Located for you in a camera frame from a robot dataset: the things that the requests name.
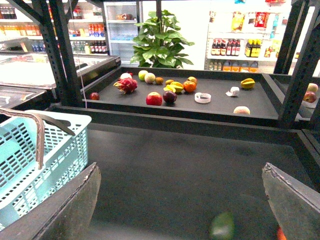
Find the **glass door refrigerator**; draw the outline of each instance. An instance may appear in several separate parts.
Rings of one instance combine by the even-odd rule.
[[[139,30],[135,24],[143,21],[141,2],[105,2],[104,11],[110,55],[120,56],[124,67],[137,67],[130,60]]]

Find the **green leaves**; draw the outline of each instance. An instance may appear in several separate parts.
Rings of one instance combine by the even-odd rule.
[[[177,26],[177,17],[168,10],[162,11],[161,22],[155,11],[150,11],[148,15],[148,20],[135,24],[140,31],[133,38],[137,45],[133,46],[131,63],[139,62],[139,67],[147,68],[176,68],[182,67],[183,63],[193,65],[184,58],[187,54],[179,53],[185,49],[183,45],[192,46],[194,43],[188,42],[178,32],[181,28]]]
[[[213,240],[232,240],[234,233],[235,222],[231,212],[224,212],[215,217],[209,230]]]

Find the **shopping basket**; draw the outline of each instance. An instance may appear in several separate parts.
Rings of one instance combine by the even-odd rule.
[[[1,231],[85,168],[91,117],[4,108],[0,114],[11,117],[0,124]]]

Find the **metal shelf frame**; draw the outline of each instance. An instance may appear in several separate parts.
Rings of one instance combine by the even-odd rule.
[[[124,0],[124,2],[142,1],[155,1],[156,14],[161,18],[161,3],[165,0]],[[64,12],[62,2],[49,0],[57,39],[54,34],[54,27],[50,19],[46,0],[32,1],[33,8],[22,0],[8,0],[8,2],[40,26],[61,104],[64,106],[83,107],[80,84],[77,78],[76,67],[73,60],[74,56],[68,34],[68,21],[71,18],[71,12],[76,7],[78,0],[71,0],[71,8],[67,14]],[[103,9],[103,1],[88,0],[87,2]],[[105,0],[105,2],[117,2],[117,0]],[[294,125],[299,107],[308,88],[309,79],[312,78],[320,58],[320,47],[318,47],[320,43],[320,1],[293,0],[291,4],[292,10],[276,62],[275,74],[288,74],[296,50],[295,46],[301,36],[301,30],[305,23],[308,9],[310,6],[314,6],[315,11],[279,113],[279,125],[283,128],[291,128]],[[320,104],[317,105],[310,119],[310,127],[320,130],[319,120]]]

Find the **dragon fruit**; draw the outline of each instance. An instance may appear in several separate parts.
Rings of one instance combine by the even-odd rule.
[[[113,86],[118,88],[120,92],[123,92],[123,94],[128,94],[132,93],[138,87],[138,83],[136,80],[127,77],[124,79],[119,78]]]

